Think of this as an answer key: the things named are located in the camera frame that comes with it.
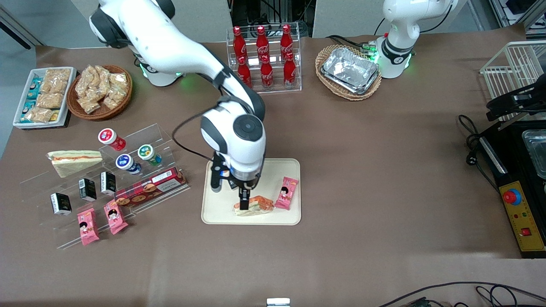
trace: sandwich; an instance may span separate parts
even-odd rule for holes
[[[47,156],[61,178],[102,162],[100,152],[92,150],[51,151]]]

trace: pink snack wrapper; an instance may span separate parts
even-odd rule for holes
[[[114,200],[111,200],[106,206],[104,206],[104,212],[108,218],[108,226],[112,234],[120,232],[120,230],[129,226],[123,219],[123,213],[121,213],[120,207]]]
[[[290,210],[290,202],[292,202],[292,196],[294,195],[294,191],[296,191],[298,182],[299,181],[288,177],[282,179],[281,192],[275,202],[275,207]]]
[[[78,223],[80,224],[81,242],[84,246],[99,239],[93,208],[78,214]]]

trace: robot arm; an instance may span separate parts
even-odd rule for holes
[[[170,0],[100,0],[90,17],[99,40],[115,48],[128,46],[145,65],[154,85],[167,86],[179,73],[197,73],[224,90],[215,108],[201,118],[201,133],[215,150],[211,187],[220,191],[221,175],[240,188],[241,209],[258,183],[265,155],[265,106],[262,98],[205,46],[184,36],[171,22]],[[166,15],[165,7],[172,7]]]
[[[384,78],[395,78],[402,74],[409,55],[419,38],[417,21],[437,18],[446,14],[458,0],[385,0],[383,15],[390,21],[388,36],[376,41],[379,69]]]

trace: white wire basket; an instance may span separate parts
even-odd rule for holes
[[[489,90],[490,100],[518,88],[533,84],[546,67],[546,40],[506,44],[480,69]],[[518,113],[499,118],[508,121]],[[546,120],[546,113],[527,115],[521,120]]]

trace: brown table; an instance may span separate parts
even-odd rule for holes
[[[218,92],[195,75],[153,87],[128,49],[38,48],[41,67],[123,66],[133,76],[133,100],[108,122],[72,118],[66,129],[13,130],[0,161],[0,302],[263,306],[268,297],[290,297],[294,306],[376,306],[457,280],[544,295],[546,262],[519,258],[498,196],[465,164],[456,125],[460,113],[481,129],[488,125],[478,70],[506,42],[524,38],[522,27],[423,35],[404,74],[383,80],[357,103],[334,96],[315,76],[314,57],[331,41],[304,39],[303,91],[264,95],[267,156],[301,163],[297,226],[204,224],[206,161],[176,150],[189,191],[138,215],[122,235],[64,251],[54,248],[51,229],[37,226],[34,208],[20,201],[19,182],[51,169],[45,153],[95,149],[106,126],[126,135],[158,122],[171,131],[211,106]],[[209,47],[225,58],[225,45]],[[198,122],[180,139],[211,152]],[[424,295],[478,303],[471,286]]]

